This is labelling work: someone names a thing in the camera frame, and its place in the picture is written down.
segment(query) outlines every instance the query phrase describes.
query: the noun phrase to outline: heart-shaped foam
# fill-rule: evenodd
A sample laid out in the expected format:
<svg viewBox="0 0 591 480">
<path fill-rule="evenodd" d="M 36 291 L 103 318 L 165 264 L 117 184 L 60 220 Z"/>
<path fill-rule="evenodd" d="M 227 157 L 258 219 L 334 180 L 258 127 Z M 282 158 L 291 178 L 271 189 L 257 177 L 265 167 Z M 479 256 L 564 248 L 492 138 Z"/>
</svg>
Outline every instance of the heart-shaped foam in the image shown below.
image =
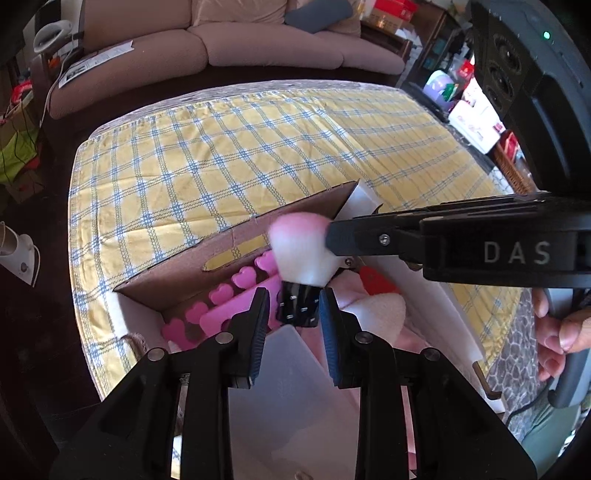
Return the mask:
<svg viewBox="0 0 591 480">
<path fill-rule="evenodd" d="M 256 270 L 252 267 L 242 267 L 240 272 L 232 275 L 232 282 L 243 290 L 252 288 L 256 285 Z"/>
<path fill-rule="evenodd" d="M 168 324 L 162 327 L 161 333 L 165 339 L 176 343 L 181 350 L 190 350 L 198 345 L 197 342 L 187 339 L 181 319 L 171 319 Z"/>
<path fill-rule="evenodd" d="M 267 250 L 260 257 L 255 258 L 255 265 L 272 277 L 277 273 L 277 262 L 272 250 Z"/>
<path fill-rule="evenodd" d="M 194 323 L 195 325 L 198 325 L 201 315 L 207 313 L 208 310 L 209 308 L 206 304 L 204 304 L 202 301 L 198 301 L 195 303 L 195 305 L 193 305 L 185 312 L 185 319 L 189 323 Z"/>
<path fill-rule="evenodd" d="M 234 296 L 234 290 L 227 283 L 220 283 L 215 290 L 209 292 L 209 300 L 214 305 L 221 305 L 227 302 Z"/>
</svg>

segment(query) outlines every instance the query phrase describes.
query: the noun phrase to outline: brush bristles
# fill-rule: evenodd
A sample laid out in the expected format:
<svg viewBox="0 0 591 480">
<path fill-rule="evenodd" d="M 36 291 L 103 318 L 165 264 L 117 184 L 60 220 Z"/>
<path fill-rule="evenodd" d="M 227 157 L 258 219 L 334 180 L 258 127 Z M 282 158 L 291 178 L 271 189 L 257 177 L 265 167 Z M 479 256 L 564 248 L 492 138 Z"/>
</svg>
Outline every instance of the brush bristles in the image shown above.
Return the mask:
<svg viewBox="0 0 591 480">
<path fill-rule="evenodd" d="M 281 279 L 324 287 L 341 259 L 325 246 L 330 219 L 315 213 L 288 213 L 269 228 L 269 240 Z"/>
</svg>

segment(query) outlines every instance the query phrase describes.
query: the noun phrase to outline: purple container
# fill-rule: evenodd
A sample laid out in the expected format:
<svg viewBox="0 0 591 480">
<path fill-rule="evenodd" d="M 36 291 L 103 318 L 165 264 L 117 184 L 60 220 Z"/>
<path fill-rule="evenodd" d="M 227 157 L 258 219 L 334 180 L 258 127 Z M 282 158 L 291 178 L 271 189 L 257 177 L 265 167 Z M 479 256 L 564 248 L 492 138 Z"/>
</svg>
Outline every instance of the purple container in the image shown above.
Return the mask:
<svg viewBox="0 0 591 480">
<path fill-rule="evenodd" d="M 436 72 L 433 72 L 426 85 L 423 87 L 423 93 L 446 112 L 449 112 L 455 105 L 454 101 L 446 101 L 441 95 L 445 90 L 445 87 L 450 83 L 455 84 L 447 73 L 437 70 Z"/>
</svg>

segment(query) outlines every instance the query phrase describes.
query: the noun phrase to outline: yellow plaid tablecloth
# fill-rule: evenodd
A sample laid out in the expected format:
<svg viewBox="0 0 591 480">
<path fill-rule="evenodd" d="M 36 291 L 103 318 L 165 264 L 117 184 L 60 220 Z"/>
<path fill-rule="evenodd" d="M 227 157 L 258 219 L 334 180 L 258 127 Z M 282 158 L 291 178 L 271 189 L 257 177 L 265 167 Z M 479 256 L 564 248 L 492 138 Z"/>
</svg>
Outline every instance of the yellow plaid tablecloth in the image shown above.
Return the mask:
<svg viewBox="0 0 591 480">
<path fill-rule="evenodd" d="M 383 199 L 382 212 L 497 194 L 451 134 L 395 89 L 244 93 L 165 108 L 82 144 L 70 187 L 70 275 L 99 394 L 136 361 L 113 334 L 105 293 L 209 235 L 359 179 Z M 521 290 L 452 289 L 485 347 L 486 372 Z"/>
</svg>

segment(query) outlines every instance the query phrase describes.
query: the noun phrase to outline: red object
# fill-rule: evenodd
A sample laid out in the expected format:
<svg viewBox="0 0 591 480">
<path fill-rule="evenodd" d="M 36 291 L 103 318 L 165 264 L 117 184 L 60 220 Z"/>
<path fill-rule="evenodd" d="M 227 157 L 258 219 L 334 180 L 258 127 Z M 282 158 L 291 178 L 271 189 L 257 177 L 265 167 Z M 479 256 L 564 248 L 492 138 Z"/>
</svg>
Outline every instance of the red object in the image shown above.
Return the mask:
<svg viewBox="0 0 591 480">
<path fill-rule="evenodd" d="M 515 162 L 515 155 L 517 149 L 519 149 L 519 142 L 517 141 L 515 134 L 511 130 L 506 130 L 501 135 L 500 143 L 507 158 L 512 162 Z"/>
<path fill-rule="evenodd" d="M 12 95 L 10 101 L 13 105 L 18 104 L 26 92 L 33 89 L 33 85 L 30 80 L 25 80 L 20 85 L 17 85 L 12 89 Z"/>
<path fill-rule="evenodd" d="M 361 282 L 367 293 L 377 295 L 379 293 L 400 293 L 398 287 L 384 277 L 377 270 L 363 266 L 359 269 Z"/>
<path fill-rule="evenodd" d="M 25 170 L 36 170 L 41 165 L 41 160 L 39 160 L 39 155 L 35 158 L 32 158 L 27 162 L 27 164 L 23 167 Z"/>
<path fill-rule="evenodd" d="M 410 22 L 418 5 L 410 0 L 376 0 L 374 8 Z"/>
<path fill-rule="evenodd" d="M 474 76 L 474 65 L 472 65 L 472 63 L 470 63 L 468 60 L 464 60 L 464 63 L 457 71 L 457 74 L 460 78 L 464 79 L 466 82 L 469 82 Z"/>
</svg>

